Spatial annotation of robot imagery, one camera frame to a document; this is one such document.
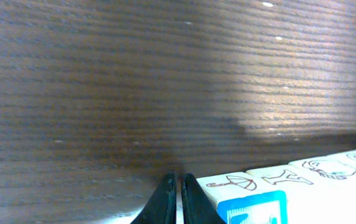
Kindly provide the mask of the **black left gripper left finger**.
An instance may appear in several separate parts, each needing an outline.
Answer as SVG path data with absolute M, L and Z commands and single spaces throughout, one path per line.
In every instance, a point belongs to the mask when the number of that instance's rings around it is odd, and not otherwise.
M 176 177 L 174 172 L 169 172 L 131 224 L 176 224 L 176 208 Z

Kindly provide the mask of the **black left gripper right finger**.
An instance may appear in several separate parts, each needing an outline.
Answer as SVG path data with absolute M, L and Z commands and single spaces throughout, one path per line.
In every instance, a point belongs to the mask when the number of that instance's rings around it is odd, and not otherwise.
M 183 177 L 181 196 L 185 224 L 226 224 L 193 174 Z

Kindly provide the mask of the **wooden block drawing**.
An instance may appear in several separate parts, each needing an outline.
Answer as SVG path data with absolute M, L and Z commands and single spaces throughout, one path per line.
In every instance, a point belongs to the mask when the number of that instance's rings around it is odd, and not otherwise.
M 324 156 L 289 165 L 316 181 L 315 206 L 321 210 L 322 223 L 356 223 L 356 162 Z

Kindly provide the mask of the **wooden block brown picture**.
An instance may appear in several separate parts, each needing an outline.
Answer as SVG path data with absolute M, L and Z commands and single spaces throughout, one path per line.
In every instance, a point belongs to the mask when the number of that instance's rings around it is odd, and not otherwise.
M 261 178 L 233 172 L 197 182 L 225 223 L 288 224 L 286 193 Z

